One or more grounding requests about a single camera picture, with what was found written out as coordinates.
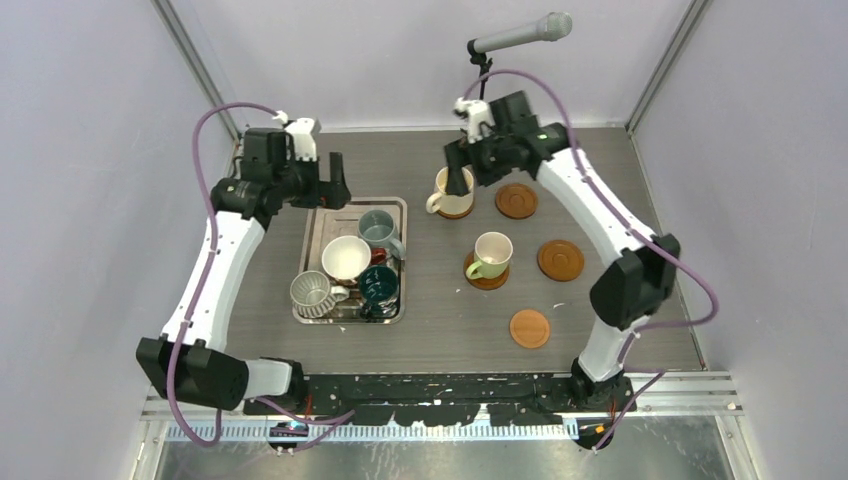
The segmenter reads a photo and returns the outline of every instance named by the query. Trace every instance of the mug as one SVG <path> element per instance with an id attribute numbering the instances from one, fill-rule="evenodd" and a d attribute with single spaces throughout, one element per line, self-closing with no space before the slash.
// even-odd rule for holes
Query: mug
<path id="1" fill-rule="evenodd" d="M 353 286 L 371 263 L 371 247 L 359 237 L 343 235 L 333 239 L 321 253 L 321 266 L 336 282 Z"/>
<path id="2" fill-rule="evenodd" d="M 383 247 L 371 249 L 371 265 L 382 265 L 389 259 L 389 252 Z"/>
<path id="3" fill-rule="evenodd" d="M 319 318 L 330 313 L 338 302 L 350 297 L 350 290 L 333 286 L 326 275 L 310 270 L 294 278 L 289 295 L 302 317 Z"/>
<path id="4" fill-rule="evenodd" d="M 359 277 L 359 292 L 365 301 L 360 312 L 363 318 L 387 318 L 397 312 L 400 280 L 391 268 L 385 265 L 366 268 Z"/>
<path id="5" fill-rule="evenodd" d="M 499 232 L 486 232 L 474 243 L 474 263 L 465 270 L 470 280 L 498 278 L 509 266 L 512 242 Z"/>
<path id="6" fill-rule="evenodd" d="M 439 170 L 436 175 L 436 188 L 434 194 L 427 199 L 424 206 L 427 213 L 442 212 L 445 215 L 462 215 L 474 205 L 474 174 L 471 170 L 463 167 L 462 175 L 468 185 L 468 195 L 448 195 L 446 192 L 448 184 L 448 167 Z"/>
<path id="7" fill-rule="evenodd" d="M 397 224 L 383 210 L 369 210 L 359 219 L 359 236 L 371 247 L 382 247 L 400 260 L 406 258 L 406 247 L 400 241 Z"/>

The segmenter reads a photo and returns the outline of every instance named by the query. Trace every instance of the brown saucer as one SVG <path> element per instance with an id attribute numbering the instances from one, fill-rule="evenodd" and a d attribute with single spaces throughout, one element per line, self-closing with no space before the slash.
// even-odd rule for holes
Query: brown saucer
<path id="1" fill-rule="evenodd" d="M 471 213 L 471 210 L 474 210 L 474 204 L 473 203 L 471 204 L 470 207 L 468 207 L 468 210 L 466 210 L 466 211 L 464 211 L 460 214 L 457 214 L 457 215 L 451 215 L 450 213 L 445 213 L 441 210 L 438 210 L 436 213 L 438 213 L 439 215 L 441 215 L 441 216 L 443 216 L 443 217 L 445 217 L 449 220 L 459 220 L 460 218 L 467 217 L 468 214 Z"/>
<path id="2" fill-rule="evenodd" d="M 585 262 L 577 245 L 565 240 L 551 240 L 542 245 L 536 261 L 542 273 L 557 282 L 568 282 L 580 276 Z"/>
<path id="3" fill-rule="evenodd" d="M 495 205 L 505 216 L 520 220 L 536 213 L 539 197 L 527 185 L 510 183 L 498 189 L 495 195 Z"/>
<path id="4" fill-rule="evenodd" d="M 536 310 L 522 310 L 509 321 L 509 334 L 524 348 L 539 348 L 551 338 L 551 324 Z"/>
<path id="5" fill-rule="evenodd" d="M 462 266 L 462 276 L 468 280 L 472 286 L 479 288 L 480 290 L 494 290 L 496 288 L 502 287 L 506 280 L 509 278 L 509 267 L 506 267 L 504 273 L 502 273 L 499 277 L 496 278 L 478 278 L 477 280 L 471 280 L 465 275 L 465 271 L 468 270 L 468 267 L 474 263 L 474 251 L 472 250 L 467 257 L 465 257 L 465 263 Z"/>

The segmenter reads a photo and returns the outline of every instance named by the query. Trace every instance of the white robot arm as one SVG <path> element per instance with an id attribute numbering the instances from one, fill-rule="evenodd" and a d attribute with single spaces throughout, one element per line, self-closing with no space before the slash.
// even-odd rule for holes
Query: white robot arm
<path id="1" fill-rule="evenodd" d="M 679 256 L 680 245 L 672 235 L 657 237 L 627 210 L 597 175 L 585 152 L 569 145 L 561 124 L 540 127 L 524 92 L 491 104 L 459 99 L 454 112 L 468 125 L 465 138 L 445 146 L 448 193 L 467 193 L 461 174 L 466 165 L 473 168 L 481 185 L 491 185 L 515 169 L 526 171 L 571 213 L 607 269 L 590 292 L 596 312 L 592 333 L 572 364 L 575 403 L 592 405 L 593 397 L 603 398 L 621 380 L 626 355 L 622 350 L 627 348 L 628 337 L 668 298 L 675 277 L 675 268 L 634 238 L 610 206 L 627 220 L 630 229 L 673 256 Z"/>
<path id="2" fill-rule="evenodd" d="M 321 181 L 313 119 L 289 121 L 283 128 L 252 128 L 244 133 L 240 178 L 224 178 L 212 188 L 218 238 L 215 258 L 179 346 L 175 378 L 177 400 L 232 410 L 245 398 L 275 397 L 283 405 L 305 396 L 303 371 L 283 359 L 242 361 L 224 353 L 233 303 L 244 272 L 265 231 L 284 203 L 301 208 L 342 208 L 350 201 L 342 156 L 330 154 L 330 180 Z M 183 328 L 192 296 L 213 248 L 206 234 L 188 285 L 158 339 L 143 338 L 136 358 L 158 393 L 165 398 L 167 363 Z"/>

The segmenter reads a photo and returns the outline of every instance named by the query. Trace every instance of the microphone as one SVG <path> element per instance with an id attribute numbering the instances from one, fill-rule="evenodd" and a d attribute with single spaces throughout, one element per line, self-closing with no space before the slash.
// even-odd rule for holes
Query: microphone
<path id="1" fill-rule="evenodd" d="M 522 27 L 470 40 L 468 53 L 473 56 L 539 40 L 555 42 L 569 33 L 571 33 L 571 15 L 565 12 L 552 12 Z"/>

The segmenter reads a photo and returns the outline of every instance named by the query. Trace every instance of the dark green mug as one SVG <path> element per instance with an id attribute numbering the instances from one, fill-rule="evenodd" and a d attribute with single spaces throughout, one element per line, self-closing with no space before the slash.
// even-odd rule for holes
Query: dark green mug
<path id="1" fill-rule="evenodd" d="M 385 265 L 374 265 L 359 276 L 359 292 L 365 301 L 364 318 L 391 318 L 397 313 L 400 280 L 397 273 Z"/>

